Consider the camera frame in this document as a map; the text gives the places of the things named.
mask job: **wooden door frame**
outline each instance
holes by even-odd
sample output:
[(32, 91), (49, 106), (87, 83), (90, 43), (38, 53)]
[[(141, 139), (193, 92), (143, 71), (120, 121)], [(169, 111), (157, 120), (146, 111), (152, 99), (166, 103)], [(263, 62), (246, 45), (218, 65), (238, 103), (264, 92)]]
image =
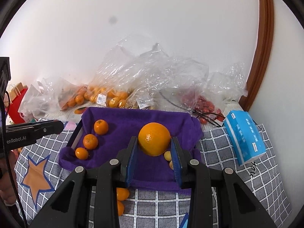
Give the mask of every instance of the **wooden door frame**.
[(259, 0), (259, 28), (253, 62), (247, 79), (248, 95), (242, 96), (239, 101), (245, 111), (250, 109), (262, 84), (272, 48), (274, 25), (273, 0)]

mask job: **price label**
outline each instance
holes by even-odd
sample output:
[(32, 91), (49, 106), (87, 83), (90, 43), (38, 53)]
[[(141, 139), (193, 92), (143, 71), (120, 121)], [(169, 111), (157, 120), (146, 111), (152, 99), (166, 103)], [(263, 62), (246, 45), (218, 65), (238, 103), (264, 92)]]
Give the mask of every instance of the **price label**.
[(107, 106), (107, 96), (98, 94), (96, 103), (102, 106)]
[(150, 106), (146, 102), (139, 101), (139, 100), (137, 101), (137, 104), (138, 104), (138, 107), (139, 107), (140, 110), (143, 109), (143, 108), (146, 108), (146, 107)]

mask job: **tissue package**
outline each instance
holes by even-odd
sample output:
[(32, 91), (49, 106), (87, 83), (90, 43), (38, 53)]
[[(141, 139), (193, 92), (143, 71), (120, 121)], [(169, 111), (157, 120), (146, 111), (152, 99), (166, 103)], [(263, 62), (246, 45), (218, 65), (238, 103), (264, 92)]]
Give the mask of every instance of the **tissue package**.
[(248, 112), (230, 111), (224, 124), (240, 165), (250, 163), (266, 153), (264, 142)]

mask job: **checkered blanket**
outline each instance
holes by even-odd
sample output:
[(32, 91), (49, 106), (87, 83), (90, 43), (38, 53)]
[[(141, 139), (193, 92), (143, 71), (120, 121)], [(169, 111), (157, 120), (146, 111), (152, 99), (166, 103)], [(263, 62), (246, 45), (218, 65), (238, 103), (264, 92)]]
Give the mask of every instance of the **checkered blanket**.
[[(219, 170), (225, 167), (234, 169), (279, 227), (290, 214), (291, 205), (283, 189), (274, 149), (263, 125), (260, 128), (259, 132), (264, 140), (267, 153), (255, 162), (242, 167), (237, 162), (225, 128), (205, 131), (196, 147), (201, 151), (202, 162), (208, 167)], [(19, 195), (29, 223), (53, 194), (53, 191), (40, 191), (37, 199), (33, 201), (30, 188), (23, 184), (29, 167), (28, 158), (37, 164), (47, 160), (44, 176), (52, 187), (57, 189), (70, 173), (58, 165), (58, 153), (62, 147), (66, 146), (72, 133), (72, 130), (64, 130), (60, 135), (44, 137), (36, 144), (25, 147), (19, 156), (15, 170)], [(217, 228), (215, 189), (212, 188), (212, 192), (213, 227)], [(189, 212), (190, 196), (188, 195), (138, 189), (131, 189), (130, 193), (129, 198), (123, 201), (125, 209), (124, 214), (120, 216), (120, 227), (122, 228), (178, 228), (184, 215)], [(89, 227), (93, 227), (94, 201), (95, 188), (93, 188), (91, 197)]]

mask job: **red paper bag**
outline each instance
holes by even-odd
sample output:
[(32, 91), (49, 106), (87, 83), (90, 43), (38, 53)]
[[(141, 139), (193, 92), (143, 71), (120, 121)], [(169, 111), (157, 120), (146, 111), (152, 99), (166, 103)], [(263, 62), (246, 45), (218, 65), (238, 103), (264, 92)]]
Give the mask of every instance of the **red paper bag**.
[(21, 90), (20, 95), (18, 95), (10, 104), (9, 108), (9, 116), (13, 120), (15, 124), (24, 123), (25, 121), (22, 119), (22, 115), (18, 112), (19, 106), (25, 95), (27, 88)]

